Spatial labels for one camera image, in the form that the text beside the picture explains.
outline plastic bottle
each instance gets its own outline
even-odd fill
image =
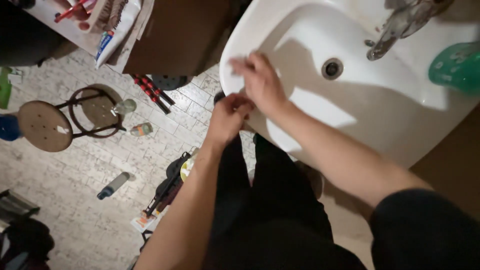
[[[152,127],[152,124],[150,123],[143,123],[140,125],[136,125],[130,130],[130,134],[132,134],[135,137],[147,135],[152,132],[153,132],[153,127]]]
[[[133,112],[137,109],[137,103],[135,103],[135,100],[133,99],[126,99],[124,101],[121,101],[113,107],[111,112],[113,115],[117,116],[117,114],[122,114],[125,115],[129,112]]]
[[[459,43],[446,48],[433,61],[431,82],[467,94],[480,94],[480,42]]]
[[[119,176],[112,180],[108,185],[106,185],[96,197],[100,200],[103,200],[105,197],[110,197],[112,194],[117,191],[128,179],[130,179],[130,174],[128,172],[122,172]]]

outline white sink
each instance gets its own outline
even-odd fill
[[[223,52],[222,87],[226,94],[241,91],[243,80],[231,74],[227,61],[259,49],[276,67],[289,99],[304,112],[409,167],[478,103],[478,98],[431,84],[427,71],[440,51],[474,40],[480,28],[434,19],[370,62],[364,41],[377,41],[375,28],[381,29],[389,13],[384,0],[254,0]],[[331,58],[344,65],[334,81],[322,76]],[[260,112],[251,114],[249,124],[311,164],[300,145]]]

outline dark cloth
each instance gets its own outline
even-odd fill
[[[364,269],[333,242],[323,205],[288,155],[262,137],[250,188],[237,137],[223,153],[205,269]],[[479,269],[480,228],[435,192],[385,198],[370,220],[377,269]]]

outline red and black object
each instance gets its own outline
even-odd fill
[[[130,76],[133,78],[133,81],[135,82],[135,84],[137,84],[138,86],[140,86],[140,88],[142,89],[142,91],[148,95],[148,97],[158,106],[160,107],[160,109],[165,113],[165,114],[169,114],[170,113],[170,109],[165,105],[163,104],[160,99],[158,98],[158,96],[153,92],[152,89],[150,89],[146,84],[144,84],[140,78],[138,78],[136,75],[133,75],[133,74],[130,74]]]
[[[175,102],[167,94],[165,94],[165,92],[162,89],[158,88],[153,83],[152,79],[150,79],[149,77],[147,77],[145,75],[141,76],[141,75],[136,74],[136,76],[138,78],[140,78],[144,84],[146,84],[148,87],[150,87],[156,95],[158,95],[159,97],[162,97],[168,104],[170,104],[170,105],[175,104]]]

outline person's right hand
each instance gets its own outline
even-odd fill
[[[259,52],[246,59],[230,59],[233,72],[243,76],[247,96],[258,109],[270,116],[288,102],[283,86],[267,57]]]

